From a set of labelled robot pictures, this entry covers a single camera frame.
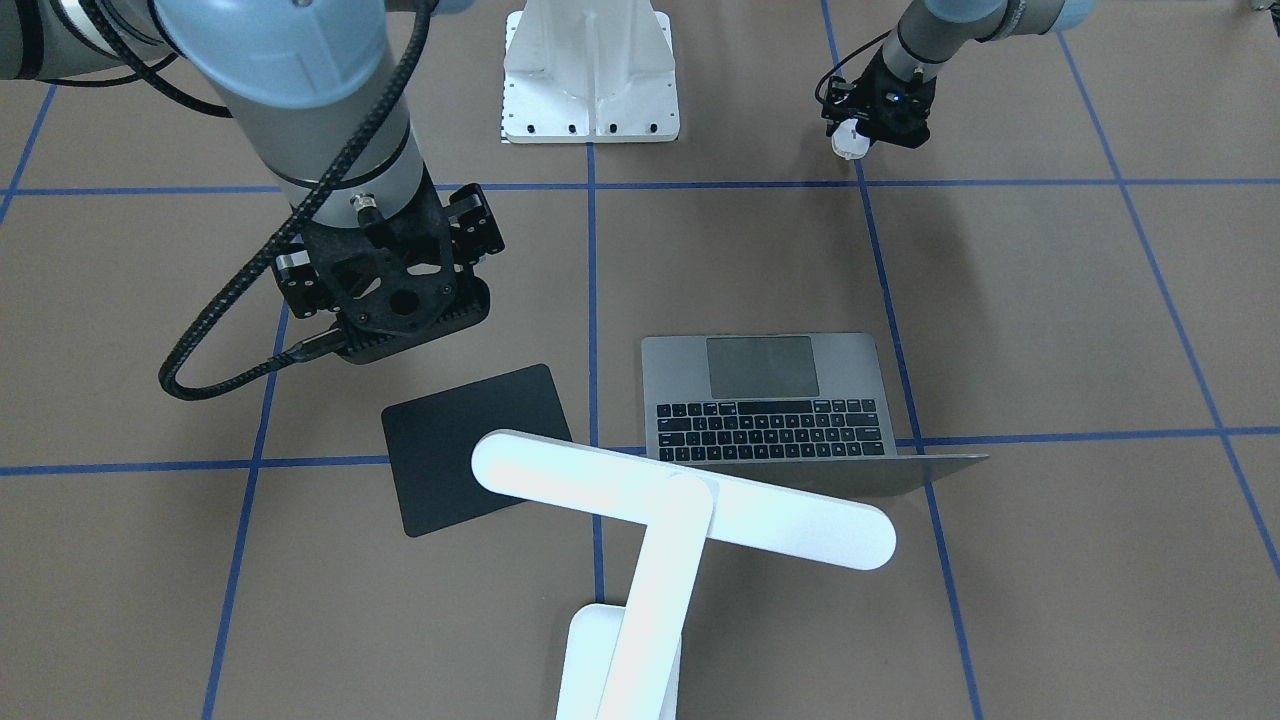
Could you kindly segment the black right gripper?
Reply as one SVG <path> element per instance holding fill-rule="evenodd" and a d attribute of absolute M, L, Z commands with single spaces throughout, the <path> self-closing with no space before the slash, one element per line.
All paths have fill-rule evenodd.
<path fill-rule="evenodd" d="M 355 228 L 307 222 L 271 265 L 294 316 L 334 316 L 329 329 L 288 348 L 289 360 L 334 354 L 364 365 L 488 319 L 492 293 L 475 266 L 506 243 L 480 184 L 442 202 L 425 174 L 392 217 L 369 199 L 355 206 Z"/>

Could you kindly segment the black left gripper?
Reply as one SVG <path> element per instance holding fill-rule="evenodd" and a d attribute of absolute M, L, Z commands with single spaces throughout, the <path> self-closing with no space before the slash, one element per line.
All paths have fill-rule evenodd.
<path fill-rule="evenodd" d="M 858 131 L 873 145 L 918 149 L 931 137 L 928 119 L 936 86 L 936 74 L 922 65 L 909 65 L 906 77 L 899 77 L 881 50 L 855 79 L 845 79 L 828 70 L 822 77 L 826 135 L 831 137 L 842 120 L 856 118 Z"/>

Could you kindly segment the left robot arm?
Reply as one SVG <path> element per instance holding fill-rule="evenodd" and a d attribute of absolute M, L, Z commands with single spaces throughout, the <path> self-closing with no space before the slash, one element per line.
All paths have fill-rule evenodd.
<path fill-rule="evenodd" d="M 815 83 L 815 100 L 833 154 L 863 159 L 877 143 L 918 149 L 941 69 L 969 42 L 1050 35 L 1078 27 L 1093 1 L 913 1 L 896 26 L 863 46 L 873 55 L 851 79 L 836 63 Z"/>

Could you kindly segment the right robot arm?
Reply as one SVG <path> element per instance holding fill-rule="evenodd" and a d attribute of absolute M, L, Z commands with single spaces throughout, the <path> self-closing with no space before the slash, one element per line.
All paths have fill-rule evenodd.
<path fill-rule="evenodd" d="M 261 372 L 334 354 L 366 364 L 483 322 L 475 265 L 504 247 L 476 184 L 440 200 L 403 94 L 429 23 L 466 1 L 5 1 L 3 78 L 79 83 L 128 68 L 229 118 L 291 204 L 266 247 L 172 351 L 175 372 L 271 274 L 297 318 L 333 325 Z"/>

